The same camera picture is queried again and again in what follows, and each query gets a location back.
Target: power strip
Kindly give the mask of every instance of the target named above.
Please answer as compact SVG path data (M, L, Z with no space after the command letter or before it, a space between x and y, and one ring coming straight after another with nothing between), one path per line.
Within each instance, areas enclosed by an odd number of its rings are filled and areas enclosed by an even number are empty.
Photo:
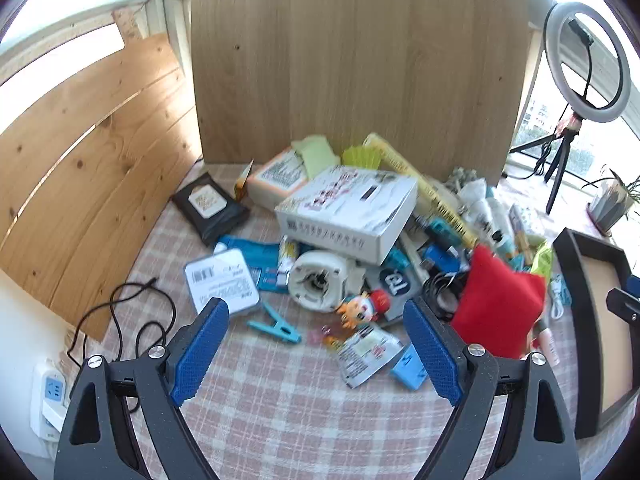
M65 390L65 378L51 361L46 360L36 365L31 392L31 429L43 440L60 440L60 429L66 413ZM47 420L43 410L49 413L55 426Z

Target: red cushion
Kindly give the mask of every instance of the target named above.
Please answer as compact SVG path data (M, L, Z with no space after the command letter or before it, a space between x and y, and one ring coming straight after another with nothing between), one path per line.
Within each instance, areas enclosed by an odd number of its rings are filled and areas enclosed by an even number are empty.
M451 326L467 344L480 343L496 357L518 359L544 303L541 276L514 272L478 246Z

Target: table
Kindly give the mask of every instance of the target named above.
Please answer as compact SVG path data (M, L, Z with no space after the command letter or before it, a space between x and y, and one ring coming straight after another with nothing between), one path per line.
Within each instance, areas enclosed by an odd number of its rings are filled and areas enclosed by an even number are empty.
M231 190L242 165L214 166L213 178ZM196 164L184 184L203 171ZM498 188L503 201L527 203L536 194L527 182L507 181ZM566 214L561 194L552 217L544 219L553 239L564 227L554 218ZM544 200L533 205L544 207ZM590 226L583 226L587 232ZM250 220L232 234L261 242L276 242L280 233L272 213L252 207ZM169 203L151 231L129 276L145 282L159 276L160 288L174 298L176 326L190 323L195 310L184 278L184 266L210 254L195 231ZM246 319L232 320L213 365L195 398L182 407L187 424L204 456L221 479L412 479L436 443L452 410L431 383L418 392L407 390L384 368L362 386L350 390L338 374L335 356L322 345L307 342L332 314L303 310L288 296L262 293L276 310L297 327L303 342L291 346L247 328ZM118 307L124 336L123 359L134 355L139 327L150 319L167 324L170 309L156 295L142 294ZM259 320L263 314L252 315ZM577 358L570 309L552 323L561 363L554 368L569 414L575 420ZM390 329L408 341L402 324ZM157 335L143 338L146 348ZM118 339L113 322L101 344L91 342L88 355L112 356ZM491 455L504 411L497 398L482 443L467 478L480 478ZM578 443L583 478L595 478L628 431L635 401L599 435ZM141 412L132 417L140 448L154 478L164 472Z

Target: wooden board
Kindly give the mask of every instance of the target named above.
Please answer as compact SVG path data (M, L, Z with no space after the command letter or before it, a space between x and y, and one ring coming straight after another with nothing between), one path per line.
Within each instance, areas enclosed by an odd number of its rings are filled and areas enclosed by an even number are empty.
M176 69L96 126L28 202L0 250L0 267L34 298L51 304L69 260L105 201L192 108L191 89Z
M607 308L607 294L620 288L616 267L586 256L582 257L591 297L596 307L602 349L602 406L609 409L633 389L633 356L629 325Z
M376 131L421 171L495 183L529 46L527 0L192 0L206 162Z
M50 308L75 324L84 311L108 300L127 279L138 252L170 195L200 156L192 108L158 139L95 215L74 252ZM109 311L96 314L86 332L101 340Z
M158 34L89 65L36 101L0 135L0 244L60 156L124 101L178 68Z
M140 28L136 23L136 15L133 9L126 7L125 9L114 10L111 15L125 46L129 46L136 41L142 41L142 32L140 32Z

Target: plant pot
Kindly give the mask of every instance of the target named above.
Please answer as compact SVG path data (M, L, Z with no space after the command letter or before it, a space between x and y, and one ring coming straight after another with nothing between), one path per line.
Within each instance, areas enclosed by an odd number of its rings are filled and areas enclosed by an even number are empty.
M608 235L613 225L633 207L636 201L616 175L615 178L603 180L597 195L587 205L589 218L604 235Z

